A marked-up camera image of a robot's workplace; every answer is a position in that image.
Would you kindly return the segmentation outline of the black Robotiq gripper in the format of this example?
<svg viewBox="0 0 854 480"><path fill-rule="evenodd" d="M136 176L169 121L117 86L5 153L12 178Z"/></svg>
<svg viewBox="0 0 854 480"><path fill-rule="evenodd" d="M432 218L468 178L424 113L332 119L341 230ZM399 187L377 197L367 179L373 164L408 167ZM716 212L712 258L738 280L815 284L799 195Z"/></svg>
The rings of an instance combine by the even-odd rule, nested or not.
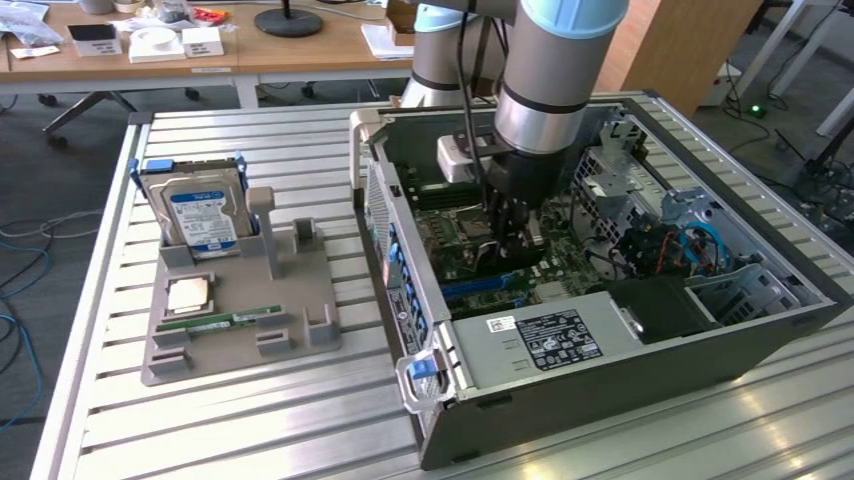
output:
<svg viewBox="0 0 854 480"><path fill-rule="evenodd" d="M485 180L488 208L519 204L539 210L552 196L563 168L562 153L532 155L514 150L493 155Z"/></svg>

